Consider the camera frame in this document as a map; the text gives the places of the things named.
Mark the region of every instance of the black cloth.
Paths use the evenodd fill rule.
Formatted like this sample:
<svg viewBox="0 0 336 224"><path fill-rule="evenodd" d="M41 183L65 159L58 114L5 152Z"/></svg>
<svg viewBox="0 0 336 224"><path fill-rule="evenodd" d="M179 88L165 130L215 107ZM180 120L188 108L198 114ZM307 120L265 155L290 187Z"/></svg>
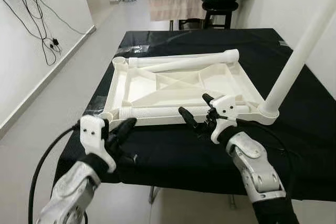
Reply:
<svg viewBox="0 0 336 224"><path fill-rule="evenodd" d="M265 99L292 53L280 41L273 29L130 31L117 56L204 54L237 48L240 64ZM129 48L134 46L149 48ZM92 109L97 98L107 96L112 75L110 64L88 108ZM336 201L335 112L333 97L304 66L280 108L280 117L269 127L291 151L296 170L294 199ZM244 127L244 131L264 144L286 187L290 169L277 141L255 127ZM138 155L137 164L121 162L117 172L105 176L103 182L246 194L240 173L224 148L209 138L198 139L186 125L136 127L123 149ZM83 154L79 133L74 133L61 154L55 180Z"/></svg>

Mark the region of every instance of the black stool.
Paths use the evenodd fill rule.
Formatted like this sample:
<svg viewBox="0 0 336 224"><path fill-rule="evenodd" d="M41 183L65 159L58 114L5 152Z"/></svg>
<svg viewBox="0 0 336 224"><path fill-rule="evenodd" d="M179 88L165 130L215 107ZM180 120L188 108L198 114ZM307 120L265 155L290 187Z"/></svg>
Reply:
<svg viewBox="0 0 336 224"><path fill-rule="evenodd" d="M206 10L206 16L205 16L203 29L207 29L209 27L224 27L225 29L230 29L232 12L236 10L238 6L239 5L234 1L218 2L218 3L204 2L202 5L202 8ZM225 24L224 25L211 25L210 24L211 15L225 16Z"/></svg>

